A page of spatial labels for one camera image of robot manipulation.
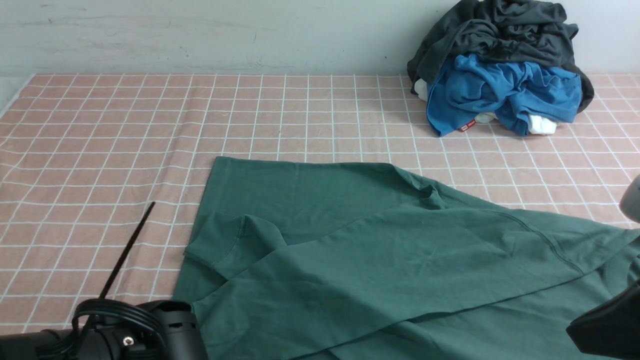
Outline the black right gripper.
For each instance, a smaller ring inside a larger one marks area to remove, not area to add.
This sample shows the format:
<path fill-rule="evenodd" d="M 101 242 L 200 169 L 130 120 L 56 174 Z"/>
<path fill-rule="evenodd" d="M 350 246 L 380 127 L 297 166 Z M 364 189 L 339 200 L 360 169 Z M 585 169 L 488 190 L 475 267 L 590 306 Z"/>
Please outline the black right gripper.
<path fill-rule="evenodd" d="M 581 353 L 640 358 L 640 281 L 574 319 L 566 332 Z"/>

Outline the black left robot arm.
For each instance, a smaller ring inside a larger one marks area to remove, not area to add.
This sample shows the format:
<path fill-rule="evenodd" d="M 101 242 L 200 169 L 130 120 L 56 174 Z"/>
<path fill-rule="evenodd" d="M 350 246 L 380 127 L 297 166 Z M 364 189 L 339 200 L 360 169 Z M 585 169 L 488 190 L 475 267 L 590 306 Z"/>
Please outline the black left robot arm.
<path fill-rule="evenodd" d="M 99 297 L 80 302 L 71 328 L 3 335 L 3 360 L 206 360 L 208 354 L 192 306 L 156 300 L 132 305 L 107 298 L 146 224 L 151 203 L 128 240 Z"/>

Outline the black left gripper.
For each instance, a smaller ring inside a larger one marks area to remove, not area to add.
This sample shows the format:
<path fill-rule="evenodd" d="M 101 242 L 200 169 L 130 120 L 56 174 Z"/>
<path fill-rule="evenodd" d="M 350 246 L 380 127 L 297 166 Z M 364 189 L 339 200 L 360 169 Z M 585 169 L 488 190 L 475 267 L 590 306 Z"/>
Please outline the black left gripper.
<path fill-rule="evenodd" d="M 192 307 L 183 301 L 155 300 L 131 305 L 105 299 L 156 202 L 146 208 L 126 242 L 99 299 L 75 309 L 78 360 L 206 360 L 207 350 Z"/>

